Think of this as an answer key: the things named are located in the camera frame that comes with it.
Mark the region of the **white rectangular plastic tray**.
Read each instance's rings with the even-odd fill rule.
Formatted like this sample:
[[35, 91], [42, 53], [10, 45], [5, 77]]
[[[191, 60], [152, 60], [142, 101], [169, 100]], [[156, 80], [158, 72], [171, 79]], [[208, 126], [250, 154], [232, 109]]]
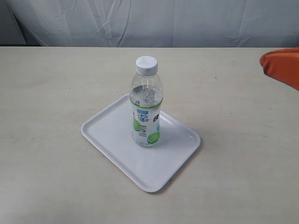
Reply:
[[157, 192], [201, 144], [200, 136], [164, 111], [160, 140], [141, 147], [132, 138], [131, 102], [126, 94], [81, 126], [81, 134], [145, 192]]

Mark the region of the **white wrinkled backdrop cloth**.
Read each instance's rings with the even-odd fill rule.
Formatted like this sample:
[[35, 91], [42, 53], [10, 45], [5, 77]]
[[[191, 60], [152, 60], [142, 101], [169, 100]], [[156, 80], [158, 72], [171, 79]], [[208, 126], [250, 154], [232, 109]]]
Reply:
[[295, 47], [296, 0], [6, 0], [42, 46]]

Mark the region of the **clear green-labelled drink bottle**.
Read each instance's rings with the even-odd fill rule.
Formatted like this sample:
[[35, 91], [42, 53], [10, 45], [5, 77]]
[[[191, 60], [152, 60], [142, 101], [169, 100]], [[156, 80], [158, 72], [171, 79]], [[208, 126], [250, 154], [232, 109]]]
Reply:
[[152, 56], [137, 58], [135, 72], [129, 93], [133, 113], [132, 137], [137, 145], [150, 147], [161, 136], [159, 116], [164, 96], [157, 59]]

